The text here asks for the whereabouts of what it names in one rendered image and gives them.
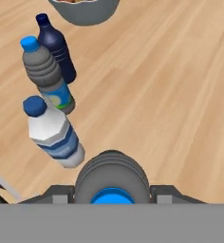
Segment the dark blue bottle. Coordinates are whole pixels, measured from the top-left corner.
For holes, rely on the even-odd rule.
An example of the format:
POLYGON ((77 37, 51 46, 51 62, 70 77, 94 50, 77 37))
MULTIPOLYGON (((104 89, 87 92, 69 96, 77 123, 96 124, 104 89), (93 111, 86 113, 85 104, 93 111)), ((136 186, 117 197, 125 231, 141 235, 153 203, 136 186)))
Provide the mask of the dark blue bottle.
POLYGON ((36 21, 40 29, 39 43, 50 51, 61 68, 64 80, 71 84, 75 81, 77 72, 72 63, 65 36, 51 25, 46 13, 37 14, 36 21))

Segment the white bottle with blue cap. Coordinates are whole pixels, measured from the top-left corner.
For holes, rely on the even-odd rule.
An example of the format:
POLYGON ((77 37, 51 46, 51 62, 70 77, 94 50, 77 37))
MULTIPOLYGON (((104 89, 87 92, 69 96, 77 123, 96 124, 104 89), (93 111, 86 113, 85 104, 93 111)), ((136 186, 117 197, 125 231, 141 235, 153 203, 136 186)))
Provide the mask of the white bottle with blue cap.
POLYGON ((33 142, 65 168, 75 168, 84 161, 84 148, 66 114, 47 105, 40 96, 23 101, 28 115, 28 134, 33 142))

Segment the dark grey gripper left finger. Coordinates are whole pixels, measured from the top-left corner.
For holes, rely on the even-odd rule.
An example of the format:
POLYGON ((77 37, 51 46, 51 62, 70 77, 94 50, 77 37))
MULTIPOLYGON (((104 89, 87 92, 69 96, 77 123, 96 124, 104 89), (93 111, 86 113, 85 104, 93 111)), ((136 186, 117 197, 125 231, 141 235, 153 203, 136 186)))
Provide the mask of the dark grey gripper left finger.
POLYGON ((74 193, 72 185, 52 185, 42 195, 21 201, 21 204, 71 204, 74 193))

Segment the grey bowl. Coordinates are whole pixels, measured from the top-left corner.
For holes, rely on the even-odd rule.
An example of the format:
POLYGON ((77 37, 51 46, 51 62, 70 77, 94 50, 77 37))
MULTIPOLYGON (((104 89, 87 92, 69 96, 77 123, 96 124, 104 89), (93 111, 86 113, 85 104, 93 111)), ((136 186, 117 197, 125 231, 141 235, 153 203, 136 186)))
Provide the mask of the grey bowl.
POLYGON ((94 26, 108 20, 120 0, 82 0, 76 3, 59 0, 48 2, 69 23, 76 26, 94 26))

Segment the grey bottle with blue cap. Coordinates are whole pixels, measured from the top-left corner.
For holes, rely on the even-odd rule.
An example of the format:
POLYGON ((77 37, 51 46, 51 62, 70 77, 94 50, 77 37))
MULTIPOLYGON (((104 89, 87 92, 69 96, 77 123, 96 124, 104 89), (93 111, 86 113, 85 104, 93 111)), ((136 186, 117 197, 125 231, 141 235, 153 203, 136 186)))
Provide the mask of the grey bottle with blue cap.
POLYGON ((104 151, 83 167, 75 183, 74 200, 88 204, 105 188, 123 189, 136 203, 150 202, 149 182, 143 169, 117 150, 104 151))

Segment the grey bottle with green label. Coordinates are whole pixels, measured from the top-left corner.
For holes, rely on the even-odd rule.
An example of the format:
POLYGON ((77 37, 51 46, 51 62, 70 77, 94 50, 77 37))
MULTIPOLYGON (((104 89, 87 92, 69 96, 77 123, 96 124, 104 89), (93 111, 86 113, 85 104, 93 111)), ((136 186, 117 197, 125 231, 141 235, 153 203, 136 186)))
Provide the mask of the grey bottle with green label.
POLYGON ((24 50, 23 64, 29 79, 49 105, 70 114, 75 108, 75 100, 53 55, 34 36, 22 38, 20 45, 24 50))

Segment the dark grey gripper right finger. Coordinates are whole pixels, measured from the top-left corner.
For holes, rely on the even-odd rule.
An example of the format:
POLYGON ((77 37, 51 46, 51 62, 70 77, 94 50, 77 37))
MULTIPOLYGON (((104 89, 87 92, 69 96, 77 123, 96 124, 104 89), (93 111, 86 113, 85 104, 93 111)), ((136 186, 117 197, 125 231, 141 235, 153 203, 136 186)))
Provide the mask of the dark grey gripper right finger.
POLYGON ((193 203, 202 204, 202 201, 190 196, 183 195, 173 185, 151 185, 151 202, 156 204, 182 204, 193 203))

